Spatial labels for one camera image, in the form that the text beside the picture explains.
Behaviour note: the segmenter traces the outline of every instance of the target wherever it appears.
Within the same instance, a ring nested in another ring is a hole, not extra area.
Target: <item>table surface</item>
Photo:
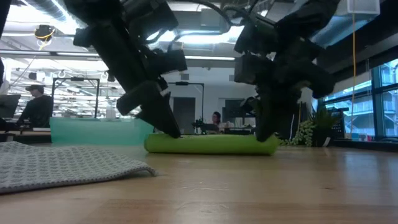
[[[0,196],[4,224],[397,223],[398,154],[283,147],[272,157],[146,154],[160,175]]]

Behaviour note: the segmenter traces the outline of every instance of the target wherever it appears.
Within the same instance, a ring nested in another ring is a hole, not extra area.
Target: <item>potted plant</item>
[[[328,146],[333,135],[333,126],[341,119],[332,115],[326,106],[318,106],[317,110],[310,117],[314,125],[312,134],[312,146]]]

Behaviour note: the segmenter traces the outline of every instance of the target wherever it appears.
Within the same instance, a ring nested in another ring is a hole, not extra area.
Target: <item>gray towel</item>
[[[0,194],[102,182],[143,170],[155,175],[144,162],[93,146],[0,143]]]

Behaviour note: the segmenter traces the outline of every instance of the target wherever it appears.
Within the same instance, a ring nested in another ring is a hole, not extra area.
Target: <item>green sponge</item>
[[[180,154],[250,154],[273,155],[279,140],[271,136],[259,142],[253,135],[238,136],[229,134],[191,135],[174,139],[166,134],[150,134],[144,147],[154,153]]]

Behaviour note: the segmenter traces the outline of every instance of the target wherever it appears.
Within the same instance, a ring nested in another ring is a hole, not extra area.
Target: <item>teal container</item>
[[[143,145],[154,127],[140,119],[51,118],[55,145]]]

